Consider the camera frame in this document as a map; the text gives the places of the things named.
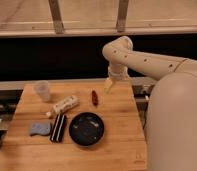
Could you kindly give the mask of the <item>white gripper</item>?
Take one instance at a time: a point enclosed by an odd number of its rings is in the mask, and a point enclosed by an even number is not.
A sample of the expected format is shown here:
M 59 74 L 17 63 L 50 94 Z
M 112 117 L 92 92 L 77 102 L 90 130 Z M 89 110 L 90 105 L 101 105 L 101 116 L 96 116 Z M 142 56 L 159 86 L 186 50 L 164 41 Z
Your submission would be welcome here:
M 108 67 L 108 78 L 104 82 L 104 92 L 109 93 L 115 81 L 127 80 L 129 78 L 127 67 Z

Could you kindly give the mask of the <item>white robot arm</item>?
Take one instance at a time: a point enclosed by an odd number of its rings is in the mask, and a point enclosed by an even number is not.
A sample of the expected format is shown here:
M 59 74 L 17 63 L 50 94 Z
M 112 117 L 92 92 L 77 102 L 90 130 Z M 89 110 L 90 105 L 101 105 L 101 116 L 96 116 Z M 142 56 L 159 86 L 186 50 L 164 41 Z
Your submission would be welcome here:
M 146 116 L 148 171 L 197 171 L 197 60 L 139 52 L 127 36 L 102 49 L 106 88 L 132 69 L 157 81 Z

